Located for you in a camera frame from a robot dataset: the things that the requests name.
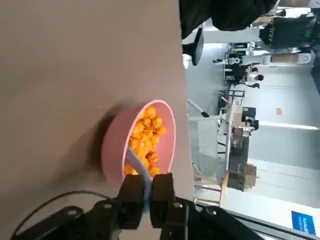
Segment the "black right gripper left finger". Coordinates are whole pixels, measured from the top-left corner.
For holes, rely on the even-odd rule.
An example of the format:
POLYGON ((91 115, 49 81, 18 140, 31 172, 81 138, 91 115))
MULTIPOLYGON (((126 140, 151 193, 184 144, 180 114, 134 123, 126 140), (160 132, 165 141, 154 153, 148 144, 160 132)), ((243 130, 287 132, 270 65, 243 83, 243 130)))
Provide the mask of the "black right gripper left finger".
POLYGON ((138 228, 145 203, 145 179, 142 175, 128 174, 117 197, 101 193, 103 199, 91 210, 70 205, 49 215, 33 226, 21 231, 22 226, 50 200, 31 212, 15 229, 16 240, 111 240, 114 233, 138 228))

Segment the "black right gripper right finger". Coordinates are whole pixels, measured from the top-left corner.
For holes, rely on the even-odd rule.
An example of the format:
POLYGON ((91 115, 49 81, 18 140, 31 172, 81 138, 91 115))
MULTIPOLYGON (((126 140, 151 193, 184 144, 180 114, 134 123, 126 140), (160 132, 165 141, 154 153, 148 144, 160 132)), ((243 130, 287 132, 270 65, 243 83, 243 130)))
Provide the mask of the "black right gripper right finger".
POLYGON ((260 240, 261 237, 218 206, 196 209, 194 202, 177 197, 171 173, 157 174, 149 198, 152 227, 161 240, 260 240))

